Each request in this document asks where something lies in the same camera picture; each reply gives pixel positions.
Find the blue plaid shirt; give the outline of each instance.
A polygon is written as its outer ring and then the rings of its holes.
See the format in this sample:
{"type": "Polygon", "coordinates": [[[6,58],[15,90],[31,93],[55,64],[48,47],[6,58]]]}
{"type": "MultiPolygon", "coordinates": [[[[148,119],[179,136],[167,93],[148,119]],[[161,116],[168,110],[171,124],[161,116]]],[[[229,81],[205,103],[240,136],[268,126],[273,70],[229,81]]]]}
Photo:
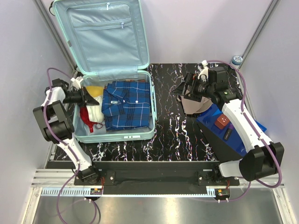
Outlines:
{"type": "Polygon", "coordinates": [[[148,127],[150,83],[114,81],[103,93],[106,130],[148,127]]]}

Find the small bottle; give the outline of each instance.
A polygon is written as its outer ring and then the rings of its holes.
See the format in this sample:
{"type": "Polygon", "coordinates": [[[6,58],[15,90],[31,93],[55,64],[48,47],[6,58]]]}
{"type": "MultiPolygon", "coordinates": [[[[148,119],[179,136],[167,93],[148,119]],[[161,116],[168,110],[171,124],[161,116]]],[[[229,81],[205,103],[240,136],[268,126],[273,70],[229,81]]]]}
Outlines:
{"type": "Polygon", "coordinates": [[[225,134],[224,134],[224,136],[223,136],[223,139],[225,141],[228,140],[228,138],[230,137],[230,134],[232,133],[233,129],[234,129],[234,125],[232,123],[230,123],[227,130],[226,130],[226,132],[225,132],[225,134]]]}
{"type": "Polygon", "coordinates": [[[234,56],[232,61],[230,62],[236,69],[238,69],[243,61],[241,56],[234,56]]]}

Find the black marble surface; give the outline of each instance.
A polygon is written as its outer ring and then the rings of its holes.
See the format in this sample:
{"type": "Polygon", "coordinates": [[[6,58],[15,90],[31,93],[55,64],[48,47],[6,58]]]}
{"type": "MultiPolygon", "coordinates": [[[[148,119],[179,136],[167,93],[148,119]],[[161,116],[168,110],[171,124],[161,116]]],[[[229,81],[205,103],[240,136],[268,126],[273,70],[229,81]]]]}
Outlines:
{"type": "MultiPolygon", "coordinates": [[[[213,151],[199,129],[198,115],[186,116],[180,102],[171,91],[180,84],[186,73],[199,73],[200,64],[150,64],[148,72],[155,84],[157,116],[155,135],[150,140],[111,143],[80,143],[93,161],[213,161],[213,151]]],[[[240,85],[233,70],[227,69],[229,85],[240,85]]],[[[73,115],[74,105],[68,112],[73,115]]],[[[55,161],[70,160],[57,148],[55,161]]]]}

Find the metal floor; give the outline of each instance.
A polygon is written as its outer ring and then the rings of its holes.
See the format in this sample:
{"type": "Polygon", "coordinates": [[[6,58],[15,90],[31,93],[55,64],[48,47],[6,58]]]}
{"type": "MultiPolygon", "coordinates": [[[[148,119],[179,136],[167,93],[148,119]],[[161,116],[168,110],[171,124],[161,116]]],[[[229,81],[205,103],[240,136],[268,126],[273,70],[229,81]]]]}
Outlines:
{"type": "MultiPolygon", "coordinates": [[[[231,189],[232,198],[242,193],[231,189]]],[[[94,208],[88,202],[70,206],[80,197],[61,197],[60,210],[69,207],[62,216],[68,224],[88,224],[94,208]]],[[[57,198],[40,198],[35,224],[59,224],[57,198]]],[[[101,224],[282,224],[282,219],[270,189],[250,189],[240,201],[205,203],[196,198],[103,197],[96,201],[101,211],[101,224]]],[[[97,216],[94,223],[99,223],[97,216]]]]}

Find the open suitcase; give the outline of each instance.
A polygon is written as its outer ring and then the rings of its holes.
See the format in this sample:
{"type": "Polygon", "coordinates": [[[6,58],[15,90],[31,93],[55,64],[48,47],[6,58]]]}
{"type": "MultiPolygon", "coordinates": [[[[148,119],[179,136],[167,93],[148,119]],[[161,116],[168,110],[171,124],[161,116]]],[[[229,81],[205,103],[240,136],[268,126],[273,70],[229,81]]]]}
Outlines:
{"type": "Polygon", "coordinates": [[[75,106],[76,138],[84,143],[146,140],[154,135],[157,119],[155,89],[150,74],[149,51],[139,0],[55,0],[55,16],[71,53],[82,72],[82,86],[105,86],[114,80],[151,82],[149,127],[90,133],[75,106]]]}

